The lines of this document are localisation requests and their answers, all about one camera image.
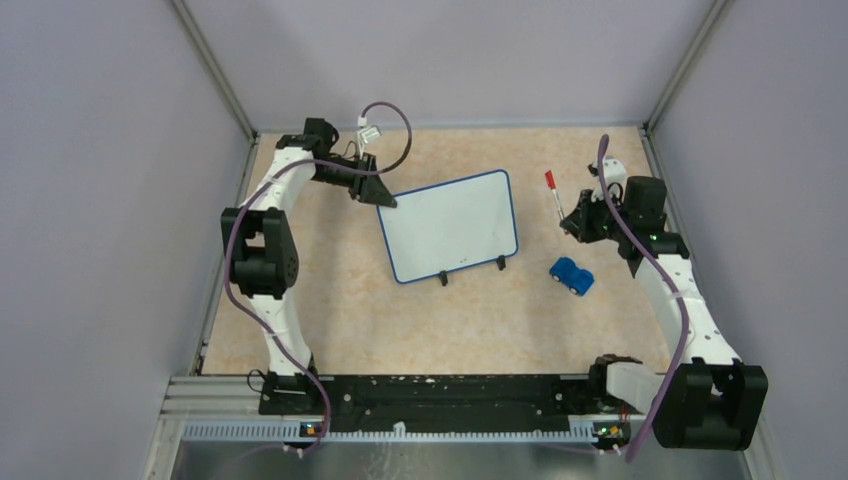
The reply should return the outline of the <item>white whiteboard marker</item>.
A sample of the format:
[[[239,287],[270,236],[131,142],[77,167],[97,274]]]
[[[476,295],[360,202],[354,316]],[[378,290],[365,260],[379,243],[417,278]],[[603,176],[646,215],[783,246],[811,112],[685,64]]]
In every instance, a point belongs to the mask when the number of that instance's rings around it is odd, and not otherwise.
[[[554,175],[553,175],[551,170],[547,170],[545,172],[544,176],[545,176],[547,187],[550,190],[551,194],[553,195],[553,198],[554,198],[554,201],[555,201],[555,204],[556,204],[557,215],[558,215],[558,218],[559,218],[559,223],[558,223],[559,228],[563,231],[563,234],[565,236],[569,236],[570,235],[569,231],[564,227],[564,221],[566,220],[566,214],[565,214],[565,211],[564,211],[564,208],[562,206],[562,202],[561,202],[558,190],[557,190]]]

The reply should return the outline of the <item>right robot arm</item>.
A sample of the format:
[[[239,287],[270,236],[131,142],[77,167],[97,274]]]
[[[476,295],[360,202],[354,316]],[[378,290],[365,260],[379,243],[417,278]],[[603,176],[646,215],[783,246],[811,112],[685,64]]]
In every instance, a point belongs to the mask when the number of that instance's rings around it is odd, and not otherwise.
[[[580,243],[617,244],[670,355],[663,374],[628,357],[602,356],[591,369],[586,397],[600,412],[625,402],[644,415],[629,441],[631,451],[647,434],[669,449],[743,451],[753,440],[768,377],[762,367],[744,362],[716,325],[684,239],[667,228],[666,195],[662,180],[633,176],[620,200],[604,199],[600,189],[582,190],[560,223]]]

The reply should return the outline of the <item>blue framed whiteboard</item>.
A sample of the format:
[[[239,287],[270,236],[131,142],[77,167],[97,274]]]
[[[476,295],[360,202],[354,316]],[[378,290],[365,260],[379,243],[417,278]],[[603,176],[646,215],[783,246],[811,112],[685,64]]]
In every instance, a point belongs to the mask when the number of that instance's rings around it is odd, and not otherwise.
[[[504,169],[394,198],[396,208],[378,206],[376,212],[392,276],[401,285],[519,251],[511,179]]]

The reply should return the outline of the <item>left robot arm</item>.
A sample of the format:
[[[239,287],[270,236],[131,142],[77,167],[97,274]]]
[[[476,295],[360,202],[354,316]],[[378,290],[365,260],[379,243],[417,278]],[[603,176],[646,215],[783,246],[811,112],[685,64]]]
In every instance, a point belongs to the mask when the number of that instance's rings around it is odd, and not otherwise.
[[[297,413],[319,404],[312,380],[313,355],[302,335],[293,288],[300,259],[289,216],[305,186],[320,182],[347,189],[367,205],[394,208],[397,202],[378,174],[376,159],[333,153],[338,130],[323,118],[308,118],[301,133],[284,135],[268,171],[238,207],[221,214],[229,290],[249,301],[246,310],[266,335],[270,364],[263,395],[283,401]]]

